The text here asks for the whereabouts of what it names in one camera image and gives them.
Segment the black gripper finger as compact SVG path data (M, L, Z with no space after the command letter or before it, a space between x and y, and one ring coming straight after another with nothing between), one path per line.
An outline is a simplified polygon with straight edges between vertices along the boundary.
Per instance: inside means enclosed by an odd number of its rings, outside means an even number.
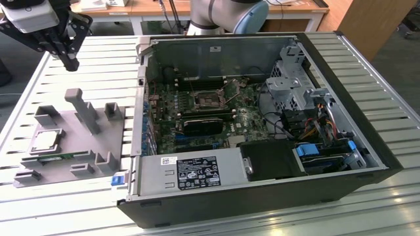
M54 27L23 33L7 18L2 18L0 32L35 51L50 52L62 60L66 69L71 71L71 39L67 32L67 21Z
M75 31L75 37L65 43L66 50L62 53L65 56L62 62L69 71L78 71L79 61L77 55L83 45L86 37L90 35L90 27L93 24L93 18L85 14L71 14L69 27Z

